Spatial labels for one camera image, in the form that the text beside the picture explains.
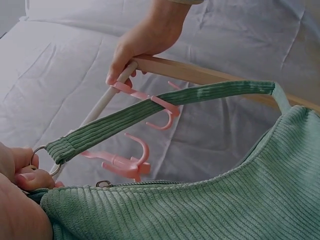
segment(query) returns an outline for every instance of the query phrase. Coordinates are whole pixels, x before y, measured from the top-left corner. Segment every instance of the wooden rod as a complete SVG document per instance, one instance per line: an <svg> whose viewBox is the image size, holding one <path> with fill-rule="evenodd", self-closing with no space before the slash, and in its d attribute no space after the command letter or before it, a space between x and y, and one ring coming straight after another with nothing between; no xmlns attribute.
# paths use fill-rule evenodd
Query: wooden rod
<svg viewBox="0 0 320 240"><path fill-rule="evenodd" d="M199 67L192 64L172 61L154 56L141 55L134 57L140 71L163 75L197 85L214 84L225 81L243 81L245 79L227 73ZM246 94L245 98L263 103L270 107L278 108L276 101L270 95ZM291 106L301 105L313 109L320 114L320 106L291 94L286 94Z"/></svg>

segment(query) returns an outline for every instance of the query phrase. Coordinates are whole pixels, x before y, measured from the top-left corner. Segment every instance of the corduroy fabric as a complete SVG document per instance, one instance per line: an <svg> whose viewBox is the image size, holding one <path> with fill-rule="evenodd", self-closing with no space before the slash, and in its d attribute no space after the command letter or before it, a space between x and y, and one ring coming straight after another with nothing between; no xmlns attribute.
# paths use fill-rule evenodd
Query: corduroy fabric
<svg viewBox="0 0 320 240"><path fill-rule="evenodd" d="M213 179L44 190L54 239L320 239L320 117L278 103L275 125Z"/></svg>
<svg viewBox="0 0 320 240"><path fill-rule="evenodd" d="M157 97L178 106L242 94L273 95L280 109L289 106L287 99L282 97L285 94L280 86L271 81L227 81L167 92ZM45 149L56 164L64 164L78 154L163 109L164 107L150 99L141 101L78 128L48 143Z"/></svg>

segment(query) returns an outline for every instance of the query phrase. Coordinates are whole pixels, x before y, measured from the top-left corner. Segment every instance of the zipper pull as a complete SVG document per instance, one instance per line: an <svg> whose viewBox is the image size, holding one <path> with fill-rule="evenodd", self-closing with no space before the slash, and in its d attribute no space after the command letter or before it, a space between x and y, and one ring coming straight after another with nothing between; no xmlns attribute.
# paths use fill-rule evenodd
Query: zipper pull
<svg viewBox="0 0 320 240"><path fill-rule="evenodd" d="M98 181L95 185L96 188L111 188L112 184L108 180Z"/></svg>

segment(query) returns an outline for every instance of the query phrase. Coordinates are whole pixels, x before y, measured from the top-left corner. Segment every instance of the green corduroy strap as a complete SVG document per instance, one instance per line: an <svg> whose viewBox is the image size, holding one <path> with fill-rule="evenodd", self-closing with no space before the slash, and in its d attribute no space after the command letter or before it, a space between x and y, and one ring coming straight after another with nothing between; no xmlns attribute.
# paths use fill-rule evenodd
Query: green corduroy strap
<svg viewBox="0 0 320 240"><path fill-rule="evenodd" d="M277 83L271 81L228 81L167 92L157 97L179 106L244 94L271 95L282 113L290 109L283 90ZM48 143L45 150L57 165L64 164L78 154L163 109L163 106L150 99L143 100Z"/></svg>

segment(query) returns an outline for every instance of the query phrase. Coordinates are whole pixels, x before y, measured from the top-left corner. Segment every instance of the pink hook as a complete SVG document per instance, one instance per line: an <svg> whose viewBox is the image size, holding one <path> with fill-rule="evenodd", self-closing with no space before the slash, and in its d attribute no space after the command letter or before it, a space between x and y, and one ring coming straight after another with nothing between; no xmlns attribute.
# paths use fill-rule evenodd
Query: pink hook
<svg viewBox="0 0 320 240"><path fill-rule="evenodd" d="M177 90L181 90L180 87L178 87L177 85L175 85L174 83L172 83L172 82L170 82L170 81L168 81L168 84L169 84L171 87L173 87L173 88L175 88L175 89L177 89Z"/></svg>
<svg viewBox="0 0 320 240"><path fill-rule="evenodd" d="M148 174L151 169L150 164L146 162L150 154L149 146L144 141L135 136L132 136L128 133L125 133L124 135L141 144L143 154L140 159L137 159L133 156L130 159L127 159L123 156L118 156L116 154L111 154L105 151L84 151L83 153L81 153L81 155L90 159L99 158L109 161L111 164L107 164L106 162L102 163L102 167L104 169L107 169L125 178L134 179L135 182L140 182L140 174Z"/></svg>
<svg viewBox="0 0 320 240"><path fill-rule="evenodd" d="M173 88L180 90L180 87L173 84L172 82L168 81L168 84L171 85ZM166 102L156 96L152 96L151 100L165 108L164 111L168 114L169 120L168 120L167 124L162 127L154 125L150 122L146 122L145 124L147 124L148 126L154 128L154 129L157 129L157 130L167 130L167 129L171 128L171 126L174 122L174 118L178 117L180 115L180 111L178 108L179 106L174 106L171 103L168 103L168 102Z"/></svg>
<svg viewBox="0 0 320 240"><path fill-rule="evenodd" d="M130 86L119 81L115 82L115 84L113 84L112 87L116 88L118 91L129 94L137 99L146 100L147 98L149 98L148 94L134 90L132 89L132 85Z"/></svg>

